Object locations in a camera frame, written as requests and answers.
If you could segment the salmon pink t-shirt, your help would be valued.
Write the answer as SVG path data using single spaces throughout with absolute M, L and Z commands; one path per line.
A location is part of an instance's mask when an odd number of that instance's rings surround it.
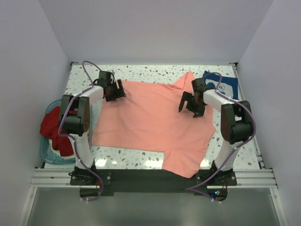
M 186 72 L 174 84 L 123 81 L 126 96 L 102 103 L 92 144 L 162 152 L 164 170 L 192 177 L 215 133 L 212 107 L 199 118 L 178 110 L 193 80 L 193 73 Z

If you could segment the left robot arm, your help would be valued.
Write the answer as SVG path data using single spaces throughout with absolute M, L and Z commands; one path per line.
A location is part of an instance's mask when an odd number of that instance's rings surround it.
M 75 167 L 85 169 L 80 178 L 87 185 L 97 181 L 97 172 L 92 170 L 95 161 L 88 138 L 91 106 L 102 98 L 110 102 L 121 97 L 126 97 L 122 81 L 116 80 L 112 71 L 100 71 L 89 88 L 76 95 L 63 95 L 61 98 L 58 135 L 70 140 L 75 155 Z

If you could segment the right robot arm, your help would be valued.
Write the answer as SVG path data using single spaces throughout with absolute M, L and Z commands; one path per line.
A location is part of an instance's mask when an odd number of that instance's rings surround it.
M 221 149 L 213 161 L 210 181 L 220 185 L 226 175 L 233 171 L 234 160 L 242 146 L 250 142 L 256 133 L 256 123 L 248 101 L 238 101 L 227 97 L 217 88 L 210 88 L 203 78 L 194 79 L 193 92 L 183 92 L 178 110 L 186 103 L 186 109 L 194 113 L 193 117 L 203 117 L 209 106 L 217 110 L 220 116 L 220 132 L 223 138 Z

